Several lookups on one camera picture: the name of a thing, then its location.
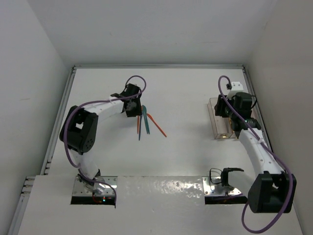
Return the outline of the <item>orange spoon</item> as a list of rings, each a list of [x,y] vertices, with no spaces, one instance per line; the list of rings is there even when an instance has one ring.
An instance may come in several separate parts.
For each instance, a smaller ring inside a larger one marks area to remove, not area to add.
[[[139,129],[140,129],[140,116],[137,116],[136,130],[137,130],[138,135],[139,135]]]

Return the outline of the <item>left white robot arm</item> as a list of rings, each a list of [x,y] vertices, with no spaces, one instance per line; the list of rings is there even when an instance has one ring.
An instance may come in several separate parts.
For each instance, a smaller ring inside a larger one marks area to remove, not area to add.
[[[100,175],[90,152],[95,144],[98,123],[114,115],[125,113],[127,117],[141,114],[141,89],[126,84],[121,93],[114,93],[106,100],[96,100],[72,106],[61,129],[59,139],[72,167],[78,169],[84,181],[93,185]]]

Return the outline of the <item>dark blue knife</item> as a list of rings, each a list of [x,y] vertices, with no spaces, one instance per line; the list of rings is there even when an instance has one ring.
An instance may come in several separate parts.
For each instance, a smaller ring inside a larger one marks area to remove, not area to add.
[[[143,118],[143,115],[140,115],[140,129],[139,129],[139,135],[138,135],[138,140],[139,140],[139,141],[141,140],[141,126],[142,126],[142,118]]]

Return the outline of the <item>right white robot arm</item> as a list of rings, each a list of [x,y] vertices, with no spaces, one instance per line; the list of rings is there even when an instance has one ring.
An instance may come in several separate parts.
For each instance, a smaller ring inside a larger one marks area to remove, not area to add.
[[[288,193],[294,195],[296,178],[289,176],[267,150],[261,125],[252,117],[252,107],[252,95],[245,92],[237,92],[231,99],[218,96],[215,115],[230,120],[231,129],[244,146],[255,172],[255,178],[250,178],[241,168],[224,168],[221,185],[237,188],[247,198],[253,213],[289,213],[293,199],[287,203],[285,200]]]

